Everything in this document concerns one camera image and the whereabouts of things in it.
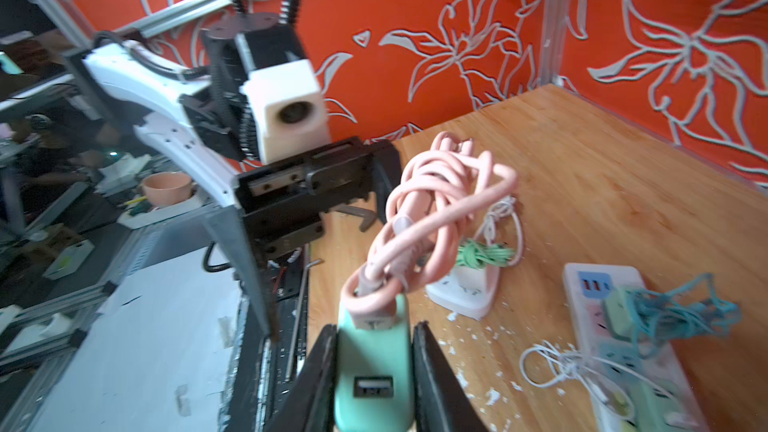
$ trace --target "camera lens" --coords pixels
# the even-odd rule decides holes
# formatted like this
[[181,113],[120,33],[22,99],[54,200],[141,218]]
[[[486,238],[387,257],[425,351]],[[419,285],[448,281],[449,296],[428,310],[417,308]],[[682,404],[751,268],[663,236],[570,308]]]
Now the camera lens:
[[286,124],[295,124],[306,119],[312,112],[312,104],[309,102],[290,103],[278,112],[278,117]]

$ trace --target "red wire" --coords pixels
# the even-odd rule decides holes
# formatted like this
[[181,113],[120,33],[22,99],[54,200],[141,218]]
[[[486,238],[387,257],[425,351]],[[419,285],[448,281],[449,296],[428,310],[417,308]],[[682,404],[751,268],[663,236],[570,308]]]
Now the red wire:
[[288,267],[282,267],[280,273],[275,278],[275,286],[272,288],[273,294],[277,293],[277,289],[280,286],[280,282],[283,280],[283,275],[286,273],[286,270],[288,270]]

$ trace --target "wooden tabletop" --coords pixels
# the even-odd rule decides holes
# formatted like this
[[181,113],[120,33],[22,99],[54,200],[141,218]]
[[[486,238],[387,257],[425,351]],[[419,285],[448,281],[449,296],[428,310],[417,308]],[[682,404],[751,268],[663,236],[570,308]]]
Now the wooden tabletop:
[[[562,384],[564,394],[533,388],[518,367],[534,343],[576,343],[562,282],[568,262],[632,265],[658,291],[715,272],[718,293],[741,303],[744,320],[726,339],[674,349],[712,431],[768,430],[768,197],[555,86],[398,140],[402,163],[441,130],[475,139],[475,151],[491,150],[521,176],[524,256],[502,270],[491,312],[450,322],[424,291],[408,296],[412,322],[428,320],[445,341],[491,430],[596,430],[580,383]],[[325,263],[310,274],[311,341],[336,322],[341,285],[380,229],[360,233],[359,218],[339,213],[325,224],[312,244]],[[512,221],[502,228],[514,243]],[[486,405],[490,388],[502,395],[494,405]]]

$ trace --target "pink bowl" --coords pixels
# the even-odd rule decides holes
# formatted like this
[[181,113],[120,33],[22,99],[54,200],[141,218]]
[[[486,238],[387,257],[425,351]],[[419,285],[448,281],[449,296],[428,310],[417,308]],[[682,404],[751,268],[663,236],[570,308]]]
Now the pink bowl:
[[183,172],[160,172],[141,181],[150,204],[168,207],[192,196],[192,178]]

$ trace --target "pink power cord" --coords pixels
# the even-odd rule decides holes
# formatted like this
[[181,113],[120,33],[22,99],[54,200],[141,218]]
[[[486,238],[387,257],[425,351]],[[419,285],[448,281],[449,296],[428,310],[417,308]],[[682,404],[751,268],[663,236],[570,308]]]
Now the pink power cord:
[[[491,185],[492,176],[501,180]],[[516,171],[494,164],[489,151],[472,157],[472,140],[437,134],[430,150],[408,162],[400,185],[389,195],[387,224],[371,244],[368,262],[342,286],[343,307],[357,317],[380,314],[403,290],[413,292],[445,277],[456,264],[473,213],[513,193],[517,183]],[[416,272],[416,260],[432,246],[429,237],[436,231],[432,255]]]

